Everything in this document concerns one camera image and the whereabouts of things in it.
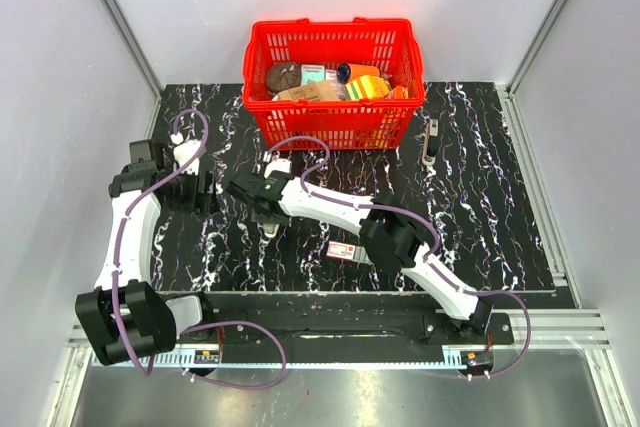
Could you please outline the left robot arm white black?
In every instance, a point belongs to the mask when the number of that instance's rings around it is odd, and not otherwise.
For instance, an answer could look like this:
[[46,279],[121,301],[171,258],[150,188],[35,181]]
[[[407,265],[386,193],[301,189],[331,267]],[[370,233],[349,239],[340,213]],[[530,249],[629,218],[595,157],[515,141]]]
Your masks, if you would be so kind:
[[152,287],[150,262],[162,208],[209,219],[218,212],[214,174],[199,165],[200,140],[172,137],[130,144],[130,162],[110,186],[113,223],[104,266],[75,313],[97,360],[105,365],[174,349],[184,332],[195,342],[217,328],[201,294],[163,299]]

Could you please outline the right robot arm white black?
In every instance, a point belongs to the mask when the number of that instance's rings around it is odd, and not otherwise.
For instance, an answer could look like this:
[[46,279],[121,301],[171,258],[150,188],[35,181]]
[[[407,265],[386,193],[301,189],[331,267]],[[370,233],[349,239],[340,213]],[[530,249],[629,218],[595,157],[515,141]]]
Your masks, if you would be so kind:
[[373,265],[398,270],[433,297],[460,339],[476,343],[489,333],[492,305],[438,258],[440,238],[433,225],[393,195],[347,195],[279,170],[241,172],[226,192],[269,221],[311,219],[357,236]]

